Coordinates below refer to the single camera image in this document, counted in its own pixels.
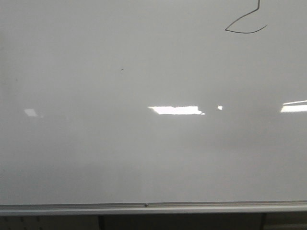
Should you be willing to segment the white whiteboard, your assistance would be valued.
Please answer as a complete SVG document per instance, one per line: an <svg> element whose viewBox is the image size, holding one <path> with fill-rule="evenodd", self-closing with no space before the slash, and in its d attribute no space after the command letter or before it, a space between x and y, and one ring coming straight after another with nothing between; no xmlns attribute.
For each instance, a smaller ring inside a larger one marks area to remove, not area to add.
<svg viewBox="0 0 307 230"><path fill-rule="evenodd" d="M306 1L1 1L2 216L306 209Z"/></svg>

